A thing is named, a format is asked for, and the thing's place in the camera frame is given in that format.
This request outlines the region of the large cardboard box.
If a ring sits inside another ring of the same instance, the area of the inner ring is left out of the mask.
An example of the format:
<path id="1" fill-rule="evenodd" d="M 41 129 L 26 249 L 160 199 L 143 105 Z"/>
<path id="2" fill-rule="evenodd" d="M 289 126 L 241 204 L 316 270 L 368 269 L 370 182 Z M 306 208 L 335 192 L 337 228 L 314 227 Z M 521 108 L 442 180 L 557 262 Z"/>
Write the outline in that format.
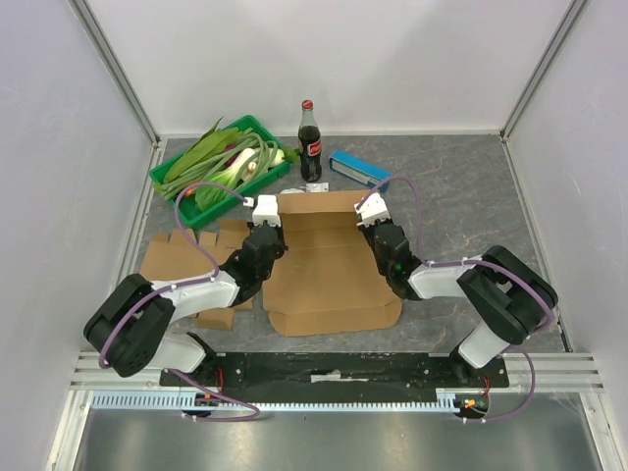
<path id="1" fill-rule="evenodd" d="M 402 301 L 358 230 L 364 190 L 284 193 L 279 215 L 288 250 L 263 285 L 263 308 L 286 337 L 387 329 Z"/>

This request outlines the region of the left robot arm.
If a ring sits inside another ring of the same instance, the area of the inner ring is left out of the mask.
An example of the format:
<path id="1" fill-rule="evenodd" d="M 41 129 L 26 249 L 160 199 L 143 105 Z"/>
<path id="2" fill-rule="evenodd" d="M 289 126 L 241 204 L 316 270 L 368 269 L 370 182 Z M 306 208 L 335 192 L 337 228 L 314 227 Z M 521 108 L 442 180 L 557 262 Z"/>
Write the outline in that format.
<path id="1" fill-rule="evenodd" d="M 85 339 L 99 352 L 99 366 L 122 378 L 149 367 L 180 370 L 195 386 L 211 382 L 216 371 L 211 348 L 191 334 L 170 335 L 168 329 L 201 311 L 241 305 L 262 288 L 288 247 L 279 226 L 263 223 L 249 228 L 241 248 L 217 274 L 166 282 L 150 282 L 140 274 L 126 276 L 83 329 Z"/>

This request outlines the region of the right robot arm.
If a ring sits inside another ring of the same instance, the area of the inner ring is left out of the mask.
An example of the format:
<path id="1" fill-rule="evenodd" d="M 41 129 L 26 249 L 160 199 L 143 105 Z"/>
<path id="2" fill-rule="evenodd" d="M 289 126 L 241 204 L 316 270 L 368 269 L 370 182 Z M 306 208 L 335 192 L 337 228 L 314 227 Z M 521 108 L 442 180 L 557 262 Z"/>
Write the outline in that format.
<path id="1" fill-rule="evenodd" d="M 501 245 L 456 261 L 422 261 L 403 229 L 390 220 L 360 223 L 378 271 L 401 299 L 467 299 L 481 323 L 455 348 L 449 374 L 460 386 L 474 385 L 485 366 L 553 321 L 558 296 L 540 275 Z"/>

